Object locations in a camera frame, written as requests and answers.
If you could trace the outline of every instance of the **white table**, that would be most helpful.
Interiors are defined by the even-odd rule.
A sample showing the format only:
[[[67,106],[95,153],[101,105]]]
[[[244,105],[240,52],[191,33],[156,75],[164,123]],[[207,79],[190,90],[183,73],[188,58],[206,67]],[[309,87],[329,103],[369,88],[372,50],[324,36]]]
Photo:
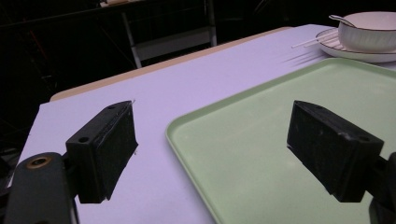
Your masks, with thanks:
[[[287,29],[43,104],[21,159],[41,152],[64,154],[65,141],[105,106],[135,100],[136,155],[122,173],[110,201],[79,204],[76,199],[81,223],[212,223],[213,218],[166,141],[166,126],[204,105],[329,58],[318,46],[290,47],[328,28],[305,25]],[[396,63],[380,65],[396,70]]]

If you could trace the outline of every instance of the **bowl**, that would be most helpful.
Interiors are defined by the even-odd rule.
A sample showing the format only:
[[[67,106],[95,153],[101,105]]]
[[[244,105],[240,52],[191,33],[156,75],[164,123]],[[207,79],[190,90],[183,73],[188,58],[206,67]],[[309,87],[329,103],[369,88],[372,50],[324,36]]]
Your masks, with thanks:
[[[396,50],[396,12],[361,12],[344,18],[356,26],[342,22],[338,26],[338,39],[346,49],[366,53]]]

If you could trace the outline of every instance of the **green tray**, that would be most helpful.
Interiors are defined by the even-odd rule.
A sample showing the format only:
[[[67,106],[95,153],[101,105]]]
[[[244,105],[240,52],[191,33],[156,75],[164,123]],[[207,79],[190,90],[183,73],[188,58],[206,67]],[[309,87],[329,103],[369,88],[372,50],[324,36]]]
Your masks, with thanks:
[[[166,136],[218,223],[370,223],[286,148],[294,100],[322,105],[396,150],[396,72],[328,59],[172,121]]]

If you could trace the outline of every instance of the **chopstick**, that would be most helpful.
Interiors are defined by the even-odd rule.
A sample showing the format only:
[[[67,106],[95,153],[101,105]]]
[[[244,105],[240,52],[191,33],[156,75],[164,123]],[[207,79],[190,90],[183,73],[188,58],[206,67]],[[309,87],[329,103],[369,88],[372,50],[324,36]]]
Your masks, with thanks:
[[[298,48],[300,46],[308,47],[308,46],[311,46],[311,45],[314,45],[314,44],[317,44],[317,43],[320,43],[320,42],[323,42],[323,41],[326,41],[326,40],[330,40],[330,39],[336,38],[336,36],[332,36],[332,35],[337,35],[337,34],[338,34],[338,29],[336,31],[328,33],[326,35],[318,36],[315,39],[311,39],[311,40],[305,41],[305,42],[303,42],[301,44],[291,46],[291,48],[295,49],[295,48]]]

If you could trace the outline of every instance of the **saucer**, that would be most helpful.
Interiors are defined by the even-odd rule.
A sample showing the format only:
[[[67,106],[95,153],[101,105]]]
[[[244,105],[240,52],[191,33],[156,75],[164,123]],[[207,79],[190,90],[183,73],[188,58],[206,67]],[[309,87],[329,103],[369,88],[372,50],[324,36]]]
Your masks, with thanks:
[[[334,32],[334,29],[322,31],[317,34],[317,37],[321,37],[322,35],[326,35],[331,32]],[[338,36],[329,40],[325,40],[319,45],[324,52],[337,58],[353,59],[365,63],[388,63],[396,61],[396,50],[388,53],[364,53],[351,51],[347,50],[341,45],[340,41],[338,40]]]

